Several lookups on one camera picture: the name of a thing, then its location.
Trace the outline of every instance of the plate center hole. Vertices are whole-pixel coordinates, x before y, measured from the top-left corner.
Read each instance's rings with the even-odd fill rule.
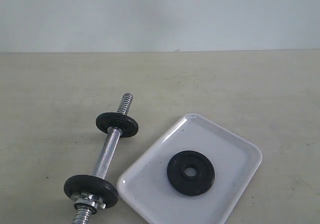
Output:
[[[189,177],[194,177],[197,174],[196,169],[194,169],[193,167],[187,167],[186,169],[184,169],[185,174]]]

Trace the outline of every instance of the beige table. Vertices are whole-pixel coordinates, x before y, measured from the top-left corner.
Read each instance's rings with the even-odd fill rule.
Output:
[[[1,54],[0,223],[71,223],[63,184],[92,172],[95,119],[126,91],[140,129],[119,143],[111,183],[195,112],[264,157],[228,224],[320,223],[320,51]],[[145,221],[119,200],[90,223]]]

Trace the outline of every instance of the white wall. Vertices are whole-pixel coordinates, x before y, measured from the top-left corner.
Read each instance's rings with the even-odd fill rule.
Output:
[[[0,52],[320,48],[320,0],[0,0]]]

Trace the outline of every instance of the dumbbell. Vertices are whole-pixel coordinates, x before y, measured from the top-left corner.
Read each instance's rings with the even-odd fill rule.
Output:
[[[94,171],[92,175],[72,176],[63,186],[77,210],[72,224],[87,224],[92,214],[113,207],[118,201],[118,191],[105,180],[105,176],[119,138],[132,137],[138,132],[137,122],[127,116],[132,100],[132,94],[125,93],[116,113],[103,113],[96,118],[97,128],[107,136]]]

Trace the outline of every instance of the black weight plate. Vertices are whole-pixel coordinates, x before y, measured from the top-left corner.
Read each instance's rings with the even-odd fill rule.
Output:
[[[113,207],[118,201],[118,191],[106,180],[92,175],[74,175],[66,180],[64,186],[65,194],[70,198],[73,193],[83,191],[101,196],[106,208]]]
[[[117,127],[122,131],[121,137],[132,137],[139,130],[138,123],[127,115],[115,112],[107,112],[99,115],[95,121],[99,130],[108,133],[109,127]]]
[[[188,167],[196,171],[194,176],[185,174]],[[166,170],[172,187],[184,195],[201,195],[211,188],[215,180],[211,162],[196,151],[186,150],[174,155]]]

